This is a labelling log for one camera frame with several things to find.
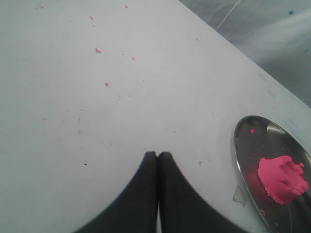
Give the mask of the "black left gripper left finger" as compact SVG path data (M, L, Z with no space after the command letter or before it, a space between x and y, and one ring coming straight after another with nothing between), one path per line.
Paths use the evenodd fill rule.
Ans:
M157 223L157 156L148 151L119 196L78 233L155 233Z

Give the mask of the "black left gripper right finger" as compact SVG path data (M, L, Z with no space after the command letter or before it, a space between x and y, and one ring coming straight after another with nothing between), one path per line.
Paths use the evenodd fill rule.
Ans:
M193 189L170 152L158 156L158 203L163 233L244 233Z

